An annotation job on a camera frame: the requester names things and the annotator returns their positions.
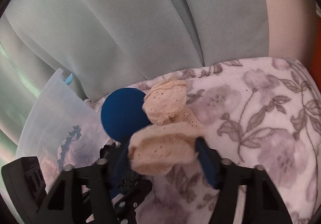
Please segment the blue round ball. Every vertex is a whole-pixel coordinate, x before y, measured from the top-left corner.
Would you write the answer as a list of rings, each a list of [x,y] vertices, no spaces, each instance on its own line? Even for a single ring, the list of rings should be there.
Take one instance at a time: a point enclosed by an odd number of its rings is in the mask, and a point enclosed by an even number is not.
[[[145,93],[136,88],[121,88],[107,96],[101,108],[105,132],[123,144],[131,136],[151,124],[143,111]]]

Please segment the floral grey white blanket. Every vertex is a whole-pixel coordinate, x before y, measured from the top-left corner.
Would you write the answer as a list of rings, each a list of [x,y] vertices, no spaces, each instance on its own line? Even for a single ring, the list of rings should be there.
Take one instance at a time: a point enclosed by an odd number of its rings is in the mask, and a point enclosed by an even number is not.
[[[251,58],[179,70],[130,87],[148,93],[165,79],[187,82],[187,106],[208,145],[239,166],[261,164],[293,223],[309,223],[320,205],[320,93],[296,59]],[[152,177],[137,223],[208,223],[219,191],[198,162]]]

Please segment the pale green curtain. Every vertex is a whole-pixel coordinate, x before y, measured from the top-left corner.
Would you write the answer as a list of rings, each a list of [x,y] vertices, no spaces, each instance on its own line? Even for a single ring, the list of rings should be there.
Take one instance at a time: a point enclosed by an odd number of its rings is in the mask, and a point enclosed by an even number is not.
[[[17,143],[59,68],[91,100],[185,68],[266,56],[265,0],[11,0],[1,16],[1,130]]]

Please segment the black robot figure toy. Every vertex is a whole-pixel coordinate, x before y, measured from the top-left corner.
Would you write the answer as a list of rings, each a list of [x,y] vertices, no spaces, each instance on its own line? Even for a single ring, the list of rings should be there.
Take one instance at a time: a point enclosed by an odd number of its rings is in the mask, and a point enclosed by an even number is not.
[[[116,143],[104,145],[100,149],[100,159],[107,159],[112,164],[126,164],[128,162],[128,146],[129,142],[117,146]]]

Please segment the clear plastic storage bin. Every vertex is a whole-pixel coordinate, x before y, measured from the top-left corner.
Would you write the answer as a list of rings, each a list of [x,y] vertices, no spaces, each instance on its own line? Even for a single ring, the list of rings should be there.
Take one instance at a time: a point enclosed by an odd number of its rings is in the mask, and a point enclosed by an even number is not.
[[[58,69],[44,86],[23,128],[16,158],[36,156],[49,190],[66,165],[90,166],[111,142],[99,113],[63,81]]]

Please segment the cream lace fabric flower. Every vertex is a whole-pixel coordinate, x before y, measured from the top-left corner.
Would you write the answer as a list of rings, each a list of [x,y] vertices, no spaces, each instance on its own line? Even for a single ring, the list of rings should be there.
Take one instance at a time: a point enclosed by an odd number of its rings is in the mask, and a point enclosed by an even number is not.
[[[166,175],[175,165],[196,160],[195,141],[205,129],[186,106],[187,83],[169,78],[144,97],[143,111],[151,125],[135,132],[129,142],[131,169],[141,175]]]

